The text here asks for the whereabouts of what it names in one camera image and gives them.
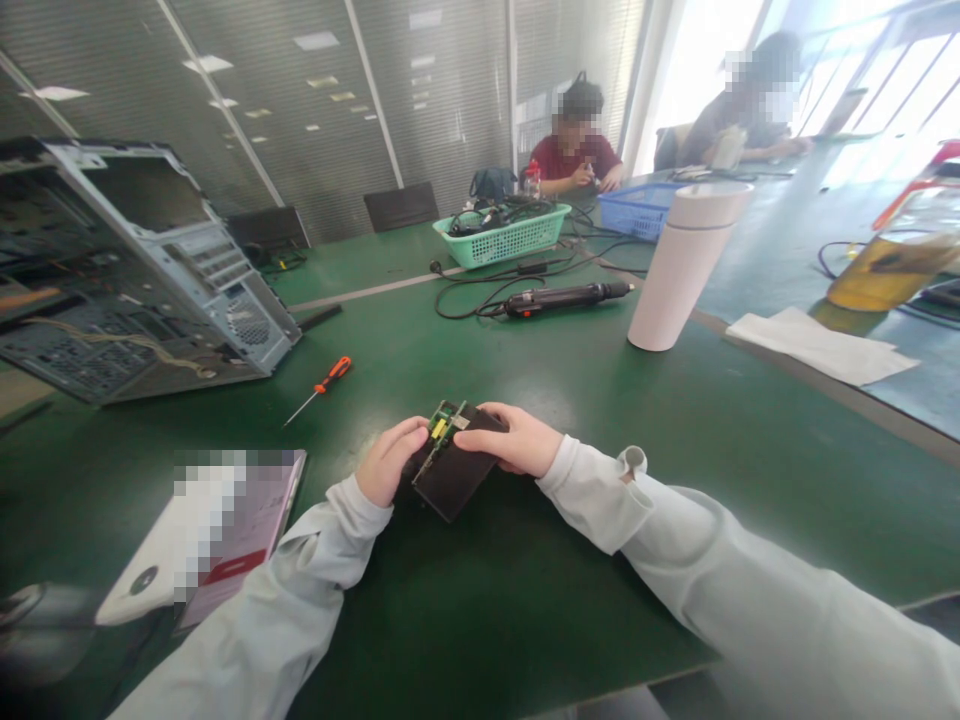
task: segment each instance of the computer case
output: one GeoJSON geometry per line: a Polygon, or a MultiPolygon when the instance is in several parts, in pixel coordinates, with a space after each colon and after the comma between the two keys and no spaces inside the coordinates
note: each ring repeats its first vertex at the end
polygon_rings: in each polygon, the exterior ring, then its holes
{"type": "Polygon", "coordinates": [[[0,143],[0,358],[97,405],[270,376],[301,332],[174,152],[0,143]]]}

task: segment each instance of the white water bottle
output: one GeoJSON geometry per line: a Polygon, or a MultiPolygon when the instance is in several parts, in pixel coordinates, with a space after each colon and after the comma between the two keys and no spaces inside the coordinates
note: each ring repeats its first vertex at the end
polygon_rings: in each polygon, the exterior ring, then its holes
{"type": "Polygon", "coordinates": [[[739,182],[677,190],[627,332],[631,343],[653,351],[676,344],[752,192],[739,182]]]}

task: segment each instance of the screwdriver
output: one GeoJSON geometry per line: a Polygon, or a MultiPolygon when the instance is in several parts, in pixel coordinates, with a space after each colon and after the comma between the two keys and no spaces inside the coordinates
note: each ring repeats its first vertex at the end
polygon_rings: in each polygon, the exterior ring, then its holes
{"type": "Polygon", "coordinates": [[[334,365],[332,368],[330,368],[330,372],[327,373],[327,376],[323,379],[323,381],[319,385],[313,386],[313,395],[307,398],[307,401],[300,406],[299,410],[297,410],[293,415],[290,416],[290,419],[287,420],[280,429],[283,430],[283,428],[285,428],[287,425],[293,422],[293,419],[297,415],[299,415],[303,411],[303,409],[310,404],[310,401],[313,400],[317,395],[323,395],[324,393],[326,393],[327,390],[330,389],[330,387],[333,385],[334,382],[336,382],[337,380],[342,378],[344,375],[346,375],[347,370],[350,369],[351,364],[352,363],[350,361],[350,358],[346,356],[337,360],[337,364],[334,365]]]}

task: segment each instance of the electric screwdriver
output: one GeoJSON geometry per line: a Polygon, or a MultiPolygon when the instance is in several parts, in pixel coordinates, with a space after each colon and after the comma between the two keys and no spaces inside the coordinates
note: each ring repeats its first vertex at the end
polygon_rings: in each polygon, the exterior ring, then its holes
{"type": "Polygon", "coordinates": [[[633,289],[632,283],[612,282],[590,283],[568,288],[524,290],[507,298],[503,303],[503,309],[511,317],[533,317],[544,310],[596,305],[604,300],[623,297],[633,289]]]}

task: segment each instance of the person's left hand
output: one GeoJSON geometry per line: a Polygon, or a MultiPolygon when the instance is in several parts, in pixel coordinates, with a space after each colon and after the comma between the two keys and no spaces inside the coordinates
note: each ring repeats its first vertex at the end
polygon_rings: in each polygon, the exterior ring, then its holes
{"type": "Polygon", "coordinates": [[[610,172],[600,181],[600,192],[613,192],[620,189],[620,181],[623,179],[623,163],[614,166],[610,172]]]}
{"type": "Polygon", "coordinates": [[[360,492],[374,505],[390,507],[400,484],[404,464],[427,441],[426,418],[407,418],[387,430],[357,468],[360,492]]]}

